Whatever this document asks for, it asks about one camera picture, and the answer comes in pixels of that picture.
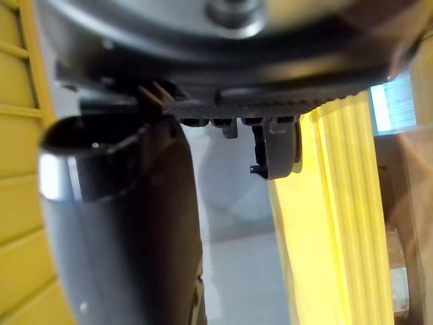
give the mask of window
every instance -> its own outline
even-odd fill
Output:
[[[370,93],[375,134],[416,125],[409,71],[389,83],[373,86]]]

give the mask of yellow plastic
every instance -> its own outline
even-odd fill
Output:
[[[25,49],[6,42],[0,41],[0,51],[20,59],[28,59],[28,52]]]
[[[0,317],[54,276],[42,230],[0,247]]]
[[[0,179],[0,245],[42,228],[37,177]]]
[[[42,123],[47,128],[55,122],[56,117],[51,102],[48,77],[43,65],[32,2],[32,0],[20,0],[22,32],[30,59],[30,73],[35,86],[38,107],[42,114]]]
[[[7,8],[1,3],[0,3],[0,41],[18,47],[22,46],[16,15],[9,8]]]
[[[18,0],[0,0],[0,3],[4,4],[9,9],[12,9],[12,10],[18,9]]]
[[[11,316],[0,321],[1,325],[72,325],[74,320],[64,303],[58,282],[50,283]]]
[[[393,324],[368,95],[321,106],[301,125],[301,172],[270,184],[298,321]]]
[[[0,52],[0,103],[34,108],[27,62]]]
[[[55,115],[32,1],[0,3],[0,324],[69,325],[39,210],[37,144]]]
[[[0,115],[0,178],[36,172],[42,130],[37,118]]]

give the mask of black handle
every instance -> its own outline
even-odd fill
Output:
[[[39,167],[51,250],[77,322],[205,325],[196,189],[180,126],[131,121],[120,141],[87,134],[63,146],[86,125],[55,125]]]

